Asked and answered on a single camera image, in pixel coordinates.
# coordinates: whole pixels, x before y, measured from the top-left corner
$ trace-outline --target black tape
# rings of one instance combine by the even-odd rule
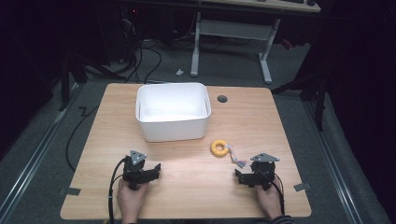
[[[296,191],[300,191],[303,189],[309,190],[309,189],[311,189],[311,185],[309,183],[301,183],[301,184],[295,185],[294,188]]]
[[[59,195],[79,195],[79,192],[81,191],[81,189],[73,189],[73,188],[61,188],[61,190],[59,190],[58,194]]]

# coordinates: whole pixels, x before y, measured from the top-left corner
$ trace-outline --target grey carpet floor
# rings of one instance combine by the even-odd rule
[[[209,43],[206,47],[210,48],[209,45],[213,48],[214,44]],[[271,86],[263,83],[257,56],[243,51],[231,53],[230,49],[233,48],[234,45],[221,46],[216,50],[203,49],[201,51],[200,75],[190,77],[191,46],[156,45],[151,49],[161,53],[162,62],[149,79],[170,82],[197,81],[214,86],[251,86],[273,89],[293,80],[309,46],[292,50],[286,50],[279,45],[273,46],[268,58],[274,80]],[[143,60],[138,72],[140,80],[157,64],[160,58],[156,52],[150,49],[144,49],[142,52]],[[182,76],[177,76],[178,69],[185,73]],[[73,104],[68,107],[60,128],[48,145],[46,156],[31,179],[28,188],[22,194],[8,223],[103,223],[103,220],[61,219],[60,211],[64,196],[59,194],[59,190],[61,187],[68,187],[73,177],[73,172],[65,160],[65,148],[70,134],[82,119],[80,107],[84,106],[89,111],[99,105],[106,85],[113,81],[101,77],[90,77],[89,82],[82,88]],[[1,202],[12,190],[13,184],[34,153],[45,131],[59,114],[57,111],[61,105],[59,85],[54,88],[54,93],[54,98],[37,112],[19,141],[0,162],[2,171],[0,175],[2,180]],[[301,102],[294,92],[274,97],[302,180],[312,187],[306,192],[312,207],[312,215],[296,218],[297,223],[349,223],[321,152],[322,144],[317,138],[315,126],[312,125],[304,107],[305,103]],[[78,164],[94,115],[95,113],[85,119],[70,142],[69,158],[74,166]],[[361,211],[363,223],[389,223],[385,212],[376,201],[375,194],[350,152],[328,97],[323,119],[327,142],[344,174],[347,185],[350,187],[351,195]]]

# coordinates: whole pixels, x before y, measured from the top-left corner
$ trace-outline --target white desk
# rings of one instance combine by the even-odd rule
[[[279,0],[266,0],[265,2],[259,2],[257,0],[203,0],[203,2],[233,4],[245,7],[265,7],[275,10],[293,10],[307,13],[320,12],[320,7],[318,5],[311,7],[307,5],[306,2],[304,4],[290,3]],[[200,35],[219,35],[245,39],[266,40],[266,45],[264,46],[262,53],[259,53],[259,61],[260,65],[262,66],[262,75],[264,77],[265,83],[271,84],[271,74],[266,60],[274,42],[279,23],[280,19],[275,20],[272,26],[229,21],[201,20],[201,13],[198,12],[195,28],[195,46],[192,54],[191,75],[193,77],[198,76]]]

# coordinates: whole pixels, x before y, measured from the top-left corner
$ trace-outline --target person's wrist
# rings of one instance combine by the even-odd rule
[[[137,223],[137,215],[128,214],[128,215],[122,216],[122,224],[128,224],[128,223]]]
[[[275,218],[280,217],[280,216],[282,216],[282,213],[280,213],[280,212],[268,213],[268,217],[271,220],[274,220]]]

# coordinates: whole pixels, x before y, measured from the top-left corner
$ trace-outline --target wooden table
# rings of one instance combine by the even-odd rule
[[[207,87],[212,115],[201,139],[149,143],[143,139],[134,115],[135,84],[110,84],[92,125],[61,216],[64,219],[108,218],[107,191],[117,163],[131,149],[147,153],[145,169],[162,164],[160,178],[150,182],[142,218],[263,217],[254,189],[239,185],[231,157],[216,158],[209,150],[216,139],[231,145],[239,160],[248,160],[243,174],[251,173],[250,157],[265,152],[280,158],[276,173],[285,188],[286,213],[307,217],[311,213],[302,182],[271,92],[265,88]],[[217,100],[228,97],[227,103]],[[114,186],[117,195],[118,184]],[[114,215],[120,209],[114,199]]]

